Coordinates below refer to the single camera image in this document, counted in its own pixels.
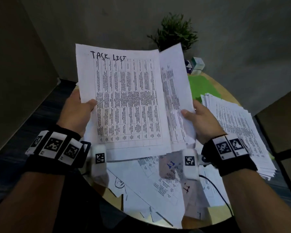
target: wooden table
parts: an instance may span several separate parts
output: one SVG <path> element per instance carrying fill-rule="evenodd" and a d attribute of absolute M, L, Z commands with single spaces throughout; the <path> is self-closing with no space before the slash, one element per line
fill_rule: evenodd
<path fill-rule="evenodd" d="M 207 74 L 203 72 L 200 75 L 204 76 L 206 79 L 208 79 L 211 82 L 211 84 L 215 87 L 215 89 L 221 94 L 222 99 L 240 105 L 239 102 L 232 96 L 232 94 L 230 94 L 228 90 L 226 90 L 221 84 L 219 84 L 217 81 L 215 81 L 213 78 L 211 78 L 210 76 L 208 76 Z M 84 176 L 84 178 L 106 201 L 108 201 L 117 209 L 123 210 L 123 196 L 116 198 L 116 196 L 108 188 L 102 187 L 101 185 L 94 183 L 93 180 L 91 180 L 91 178 L 89 177 Z M 209 225 L 222 222 L 231 216 L 227 206 L 211 207 L 211 208 L 208 208 L 208 210 L 209 210 L 209 215 L 210 215 L 210 219 L 208 221 L 201 221 L 201 220 L 197 220 L 191 217 L 184 216 L 182 219 L 183 229 L 195 229 L 195 228 L 200 228 L 200 227 L 206 227 Z M 136 212 L 129 215 L 143 222 L 151 223 L 151 224 L 161 226 L 161 227 L 172 228 L 172 226 L 169 225 L 163 219 L 159 220 L 158 222 L 152 222 L 151 215 L 148 216 L 147 218 L 143 218 L 140 212 Z"/>

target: wristband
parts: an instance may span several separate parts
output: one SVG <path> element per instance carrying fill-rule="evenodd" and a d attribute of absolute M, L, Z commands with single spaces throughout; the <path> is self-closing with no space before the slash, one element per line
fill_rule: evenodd
<path fill-rule="evenodd" d="M 236 134 L 211 139 L 204 144 L 201 154 L 219 170 L 220 176 L 245 168 L 257 170 L 249 149 Z"/>
<path fill-rule="evenodd" d="M 36 137 L 25 154 L 29 155 L 24 172 L 66 175 L 83 167 L 91 144 L 79 142 L 81 136 L 69 129 L 52 125 Z"/>

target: green mat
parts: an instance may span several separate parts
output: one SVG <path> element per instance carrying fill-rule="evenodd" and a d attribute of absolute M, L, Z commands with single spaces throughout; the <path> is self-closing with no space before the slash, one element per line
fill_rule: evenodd
<path fill-rule="evenodd" d="M 193 99 L 202 102 L 200 95 L 204 95 L 206 93 L 221 98 L 221 94 L 218 93 L 214 86 L 204 76 L 198 75 L 188 77 Z"/>

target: person's right forearm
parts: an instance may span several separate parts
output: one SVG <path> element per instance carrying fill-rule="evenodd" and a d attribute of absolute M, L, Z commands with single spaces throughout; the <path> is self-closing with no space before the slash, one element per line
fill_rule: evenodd
<path fill-rule="evenodd" d="M 242 169 L 223 176 L 236 222 L 244 232 L 291 232 L 291 209 L 260 175 Z"/>

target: round table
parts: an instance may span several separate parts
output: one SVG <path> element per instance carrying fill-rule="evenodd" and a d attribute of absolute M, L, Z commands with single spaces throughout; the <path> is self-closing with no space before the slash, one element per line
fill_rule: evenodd
<path fill-rule="evenodd" d="M 219 84 L 216 80 L 211 78 L 205 73 L 201 73 L 200 75 L 204 76 L 206 79 L 208 79 L 211 84 L 215 87 L 215 89 L 221 94 L 221 98 L 236 103 L 238 105 L 239 102 L 226 90 L 221 84 Z M 95 182 L 90 177 L 84 176 L 86 181 L 111 205 L 116 207 L 119 210 L 123 210 L 123 196 L 116 197 L 108 188 L 105 188 Z M 227 206 L 219 206 L 219 207 L 211 207 L 208 208 L 210 218 L 208 221 L 201 221 L 195 218 L 184 216 L 182 219 L 182 228 L 183 229 L 196 229 L 200 227 L 206 227 L 209 225 L 213 225 L 219 222 L 222 222 L 226 219 L 228 219 L 231 214 L 227 208 Z M 152 222 L 151 215 L 149 215 L 147 218 L 143 218 L 140 212 L 136 213 L 130 213 L 131 217 L 141 220 L 143 222 L 151 223 L 157 226 L 161 227 L 169 227 L 172 228 L 170 224 L 168 224 L 164 219 L 161 219 L 157 222 Z"/>

